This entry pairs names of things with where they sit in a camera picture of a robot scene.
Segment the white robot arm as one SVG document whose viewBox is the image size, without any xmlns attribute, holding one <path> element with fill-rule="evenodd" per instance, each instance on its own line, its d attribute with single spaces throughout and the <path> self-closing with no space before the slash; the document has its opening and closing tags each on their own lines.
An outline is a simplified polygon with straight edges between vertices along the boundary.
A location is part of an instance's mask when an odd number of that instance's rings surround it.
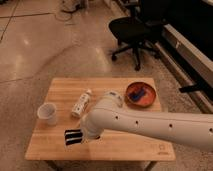
<svg viewBox="0 0 213 171">
<path fill-rule="evenodd" d="M 96 139 L 106 129 L 128 132 L 213 152 L 213 115 L 149 112 L 122 107 L 115 91 L 106 92 L 81 118 L 85 139 Z"/>
</svg>

